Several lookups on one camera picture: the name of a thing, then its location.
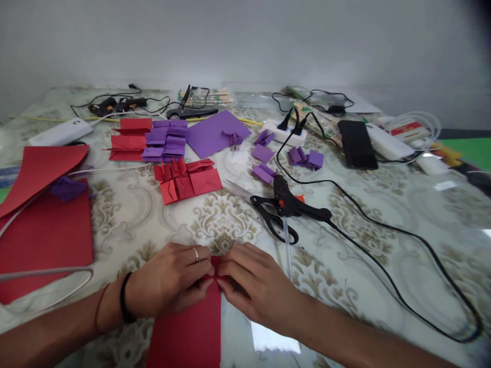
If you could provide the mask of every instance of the black phone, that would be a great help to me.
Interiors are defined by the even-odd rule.
[[[376,170],[377,159],[364,122],[341,120],[338,122],[342,136],[343,150],[348,167],[353,169]]]

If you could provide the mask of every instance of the white wall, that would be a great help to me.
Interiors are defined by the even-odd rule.
[[[467,0],[4,0],[0,120],[51,86],[349,86],[391,114],[491,129]]]

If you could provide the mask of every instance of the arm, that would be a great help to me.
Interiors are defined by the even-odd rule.
[[[350,367],[450,367],[447,361],[357,322],[302,293],[275,260],[251,243],[235,244],[218,269],[247,292],[217,280],[227,300],[250,320]]]
[[[210,250],[169,243],[126,284],[125,301],[136,317],[175,313],[206,296],[214,275]],[[99,336],[124,324],[119,303],[122,278],[108,285],[101,304],[98,291],[78,302],[35,318],[0,335],[0,361],[9,367],[52,367],[63,358]]]

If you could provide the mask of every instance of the patterned tablecloth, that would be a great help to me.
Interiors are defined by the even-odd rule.
[[[53,89],[23,112],[25,116],[70,119],[70,103],[82,104],[104,93],[99,89]],[[164,92],[151,91],[148,97],[161,98]],[[256,121],[281,118],[274,107],[264,109],[232,107],[238,117]],[[52,127],[56,122],[14,119],[0,128],[0,167],[19,165],[27,140]],[[102,122],[83,138],[90,144],[85,166],[94,168],[127,167],[136,163],[109,162],[111,129],[118,123]],[[255,163],[248,159],[248,139],[238,152],[224,150],[211,158],[222,180],[230,179],[249,191],[271,195],[251,175]],[[289,221],[300,236],[292,248],[294,283],[302,291],[343,310],[352,318],[390,331],[462,366],[485,365],[486,346],[491,340],[491,201],[464,178],[449,173],[431,177],[407,166],[380,167],[373,172],[349,170],[344,158],[315,135],[305,147],[325,155],[323,169],[290,168],[300,180],[333,179],[348,191],[373,219],[402,227],[427,239],[435,248],[449,274],[474,303],[485,323],[483,336],[474,343],[459,344],[439,335],[415,318],[396,298],[382,272],[349,242],[323,223],[307,218]],[[270,148],[277,150],[274,142]],[[185,161],[197,160],[188,147]],[[286,162],[286,151],[282,155]],[[276,169],[273,160],[269,166]],[[234,241],[249,241],[270,252],[285,267],[284,245],[261,222],[243,211],[241,199],[227,190],[164,206],[152,167],[87,175],[92,194],[94,232],[94,277],[70,301],[89,295],[117,273],[142,267],[167,242],[202,244],[212,253],[223,255]],[[451,180],[457,186],[438,191],[434,186]],[[446,331],[458,331],[473,324],[461,302],[442,281],[434,262],[423,245],[413,239],[363,219],[354,206],[329,183],[297,185],[291,191],[304,194],[307,203],[326,207],[333,221],[382,263],[404,298],[422,315]],[[46,287],[43,293],[56,294],[62,283]],[[0,310],[1,331],[27,317]],[[60,366],[144,367],[152,335],[153,320],[142,319],[119,328],[87,344]],[[250,321],[222,300],[222,363],[232,367],[334,367],[330,359],[301,345],[301,354],[279,351],[255,352]]]

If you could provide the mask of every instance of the hand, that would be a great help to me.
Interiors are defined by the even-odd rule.
[[[250,320],[281,335],[292,336],[308,303],[268,253],[251,243],[234,244],[218,268],[219,276],[231,276],[248,295],[217,280],[227,300]]]
[[[196,262],[195,248],[199,255]],[[125,289],[126,306],[135,317],[156,317],[177,313],[201,301],[213,279],[210,249],[201,245],[166,244],[129,278]]]

